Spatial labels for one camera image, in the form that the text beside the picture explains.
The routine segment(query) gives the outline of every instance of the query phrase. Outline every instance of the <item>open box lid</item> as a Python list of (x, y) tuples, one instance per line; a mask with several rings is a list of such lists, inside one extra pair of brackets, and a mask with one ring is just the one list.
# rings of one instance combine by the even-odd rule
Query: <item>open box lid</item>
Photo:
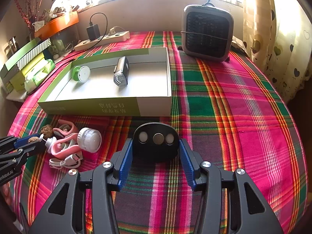
[[(123, 56), (129, 62), (129, 81), (127, 86), (119, 87), (113, 82), (113, 71)], [(87, 82), (76, 82), (71, 78), (75, 66), (90, 68)], [(159, 113), (164, 116), (166, 113), (169, 116), (171, 76), (167, 49), (131, 49), (79, 58), (60, 72), (38, 103), (51, 114), (105, 115), (99, 110), (91, 111), (90, 108), (96, 109), (91, 106), (98, 106), (105, 113), (110, 111), (110, 105), (118, 104), (126, 105), (130, 111), (137, 109), (131, 115), (160, 116)]]

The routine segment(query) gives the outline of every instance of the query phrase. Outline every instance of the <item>blue gripper pad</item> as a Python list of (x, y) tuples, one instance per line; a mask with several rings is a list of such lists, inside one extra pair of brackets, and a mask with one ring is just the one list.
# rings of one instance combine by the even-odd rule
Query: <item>blue gripper pad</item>
[(131, 163), (132, 163), (133, 155), (132, 155), (132, 140), (129, 143), (129, 146), (127, 148), (126, 154), (124, 156), (124, 159), (122, 160), (121, 167), (119, 169), (119, 181), (118, 181), (118, 189), (119, 191), (123, 188), (123, 186), (126, 184)]
[(180, 147), (179, 147), (179, 157), (182, 163), (182, 167), (186, 176), (186, 181), (188, 185), (192, 188), (193, 191), (197, 190), (197, 184), (195, 181), (195, 170), (183, 144), (183, 141), (180, 140)]
[(28, 144), (28, 139), (31, 138), (31, 137), (34, 137), (34, 136), (40, 137), (39, 134), (32, 134), (32, 135), (29, 135), (29, 136), (20, 138), (20, 139), (18, 139), (18, 140), (15, 142), (14, 148), (15, 148), (15, 149), (18, 149), (18, 148), (23, 147), (24, 145)]

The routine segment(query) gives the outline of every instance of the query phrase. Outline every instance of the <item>white wall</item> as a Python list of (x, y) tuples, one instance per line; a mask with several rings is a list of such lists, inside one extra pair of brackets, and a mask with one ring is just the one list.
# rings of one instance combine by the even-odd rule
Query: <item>white wall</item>
[[(80, 12), (78, 31), (81, 40), (87, 40), (86, 28), (90, 16), (103, 12), (108, 17), (108, 30), (121, 26), (129, 31), (181, 31), (183, 9), (189, 4), (204, 4), (207, 0), (115, 0)], [(229, 11), (234, 18), (234, 36), (243, 37), (243, 8), (220, 0), (211, 2)], [(105, 18), (94, 15), (93, 24), (98, 24), (101, 34), (105, 32)]]
[(4, 49), (7, 46), (7, 42), (16, 36), (19, 46), (26, 44), (26, 37), (29, 36), (28, 28), (15, 3), (12, 3), (0, 22), (0, 67), (7, 61), (7, 57), (4, 54)]

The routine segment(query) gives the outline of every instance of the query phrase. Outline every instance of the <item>power strip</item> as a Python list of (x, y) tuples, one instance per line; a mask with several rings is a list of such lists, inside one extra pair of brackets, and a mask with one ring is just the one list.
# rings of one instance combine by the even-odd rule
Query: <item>power strip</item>
[[(75, 51), (81, 51), (81, 50), (85, 50), (88, 49), (90, 47), (92, 47), (96, 42), (98, 42), (100, 39), (102, 38), (99, 37), (98, 39), (95, 40), (85, 40), (80, 42), (77, 46), (74, 47)], [(126, 40), (130, 39), (130, 32), (126, 31), (126, 32), (118, 32), (114, 35), (105, 35), (104, 38), (95, 46), (102, 46), (102, 45), (107, 45), (107, 44), (111, 44), (111, 43), (117, 43), (117, 42), (124, 42)]]

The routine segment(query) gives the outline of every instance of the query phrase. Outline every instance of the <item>black charging adapter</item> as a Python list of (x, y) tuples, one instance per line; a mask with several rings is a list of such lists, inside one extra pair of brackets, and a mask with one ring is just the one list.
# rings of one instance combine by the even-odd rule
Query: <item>black charging adapter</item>
[(90, 26), (87, 28), (87, 33), (88, 33), (89, 40), (98, 39), (100, 37), (99, 26), (97, 24), (94, 25), (90, 21)]

